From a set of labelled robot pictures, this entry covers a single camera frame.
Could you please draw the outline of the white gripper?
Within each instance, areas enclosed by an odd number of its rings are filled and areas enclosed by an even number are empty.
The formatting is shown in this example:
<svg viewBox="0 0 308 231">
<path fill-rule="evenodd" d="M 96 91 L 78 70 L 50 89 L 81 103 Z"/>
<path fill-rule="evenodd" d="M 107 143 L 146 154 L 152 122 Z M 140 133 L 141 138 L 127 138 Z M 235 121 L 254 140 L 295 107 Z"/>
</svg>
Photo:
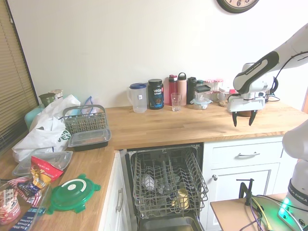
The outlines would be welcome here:
<svg viewBox="0 0 308 231">
<path fill-rule="evenodd" d="M 265 99 L 263 97 L 257 97 L 252 100 L 244 100 L 239 96 L 231 96 L 228 99 L 227 110 L 232 112 L 233 124 L 237 127 L 238 112 L 251 111 L 249 118 L 249 126 L 253 124 L 256 117 L 257 110 L 262 110 L 265 106 Z"/>
</svg>

